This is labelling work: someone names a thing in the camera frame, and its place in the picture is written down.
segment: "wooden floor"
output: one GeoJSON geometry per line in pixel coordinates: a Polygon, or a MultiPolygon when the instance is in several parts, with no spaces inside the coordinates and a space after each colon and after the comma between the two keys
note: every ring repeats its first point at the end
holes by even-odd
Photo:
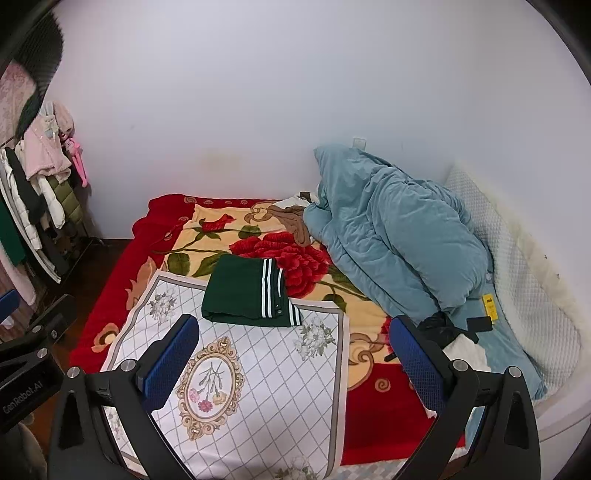
{"type": "MultiPolygon", "coordinates": [[[[99,297],[117,259],[129,240],[110,240],[105,245],[93,242],[84,253],[68,278],[57,288],[52,288],[50,297],[58,298],[69,294],[76,299],[77,319],[62,339],[54,346],[54,355],[67,371],[70,352],[76,347],[78,338],[89,313],[99,297]]],[[[37,437],[43,451],[48,452],[49,435],[56,395],[35,411],[35,422],[29,428],[37,437]]]]}

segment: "yellow tag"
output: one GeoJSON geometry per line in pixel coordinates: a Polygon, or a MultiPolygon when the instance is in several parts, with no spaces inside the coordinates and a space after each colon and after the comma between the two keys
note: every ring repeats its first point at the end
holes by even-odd
{"type": "Polygon", "coordinates": [[[484,302],[484,308],[486,310],[486,314],[491,318],[494,322],[499,316],[496,313],[496,306],[495,301],[492,298],[490,293],[482,296],[482,301],[484,302]]]}

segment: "light blue duvet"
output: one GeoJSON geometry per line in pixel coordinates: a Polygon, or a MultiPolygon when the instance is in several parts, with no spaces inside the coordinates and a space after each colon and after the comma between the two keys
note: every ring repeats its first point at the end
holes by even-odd
{"type": "MultiPolygon", "coordinates": [[[[494,294],[487,282],[492,262],[460,197],[356,148],[328,145],[314,154],[319,204],[306,208],[304,221],[358,289],[390,316],[406,314],[415,324],[439,310],[463,328],[467,317],[485,315],[481,297],[494,294]]],[[[542,380],[499,313],[493,332],[479,334],[488,364],[496,372],[517,365],[539,397],[542,380]]]]}

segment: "folded green pants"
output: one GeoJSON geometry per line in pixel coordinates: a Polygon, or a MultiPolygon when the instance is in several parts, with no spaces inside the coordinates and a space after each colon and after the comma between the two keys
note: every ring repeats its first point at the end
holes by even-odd
{"type": "Polygon", "coordinates": [[[209,278],[201,313],[212,322],[295,327],[300,310],[285,290],[283,269],[274,258],[222,255],[209,278]]]}

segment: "white stripe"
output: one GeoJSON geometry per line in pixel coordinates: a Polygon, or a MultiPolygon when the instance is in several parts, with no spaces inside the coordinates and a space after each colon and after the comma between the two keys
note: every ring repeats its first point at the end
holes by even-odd
{"type": "Polygon", "coordinates": [[[288,310],[290,311],[290,325],[294,326],[294,312],[291,309],[291,302],[289,300],[287,300],[287,304],[288,304],[288,310]]]}
{"type": "Polygon", "coordinates": [[[269,314],[269,318],[273,317],[271,314],[271,303],[273,303],[273,297],[271,295],[271,266],[273,265],[273,260],[269,259],[269,265],[267,267],[267,313],[269,314]]]}
{"type": "Polygon", "coordinates": [[[295,324],[297,326],[300,326],[301,325],[301,322],[300,322],[300,309],[294,305],[294,310],[295,310],[294,315],[295,315],[295,319],[296,319],[295,324]]]}
{"type": "Polygon", "coordinates": [[[283,273],[283,269],[279,269],[279,274],[277,275],[277,291],[279,292],[279,296],[281,297],[281,274],[283,273]]]}
{"type": "Polygon", "coordinates": [[[267,266],[267,261],[263,260],[262,261],[262,278],[261,278],[261,312],[262,312],[262,317],[265,318],[266,314],[265,314],[265,277],[267,276],[267,271],[265,269],[265,267],[267,266]]]}

